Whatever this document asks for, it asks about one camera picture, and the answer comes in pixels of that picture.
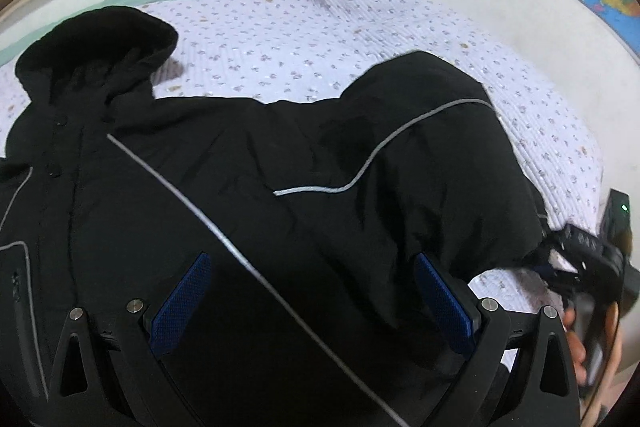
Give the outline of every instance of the black device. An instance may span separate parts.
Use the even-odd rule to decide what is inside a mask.
[[[424,427],[477,426],[482,407],[487,414],[486,398],[502,354],[516,348],[518,356],[488,425],[579,425],[578,388],[556,309],[505,311],[495,299],[476,298],[425,254],[415,260],[414,278],[451,349],[466,359]],[[133,311],[93,317],[75,309],[66,318],[50,382],[50,427],[84,427],[87,415],[96,427],[136,427],[142,418],[158,427],[201,425],[152,353],[146,316],[155,313],[140,302]],[[108,335],[95,333],[97,321]],[[113,349],[132,381],[118,379],[121,372],[108,356]],[[125,386],[134,401],[124,399]]]
[[[629,196],[612,189],[598,237],[571,224],[548,230],[540,247],[525,261],[567,305],[575,307],[574,331],[587,352],[587,383],[580,388],[581,397],[599,384],[608,359],[604,339],[607,309],[618,302],[622,317],[640,295],[640,272],[630,263],[631,238]],[[552,267],[548,262],[551,250],[560,253],[574,271]]]

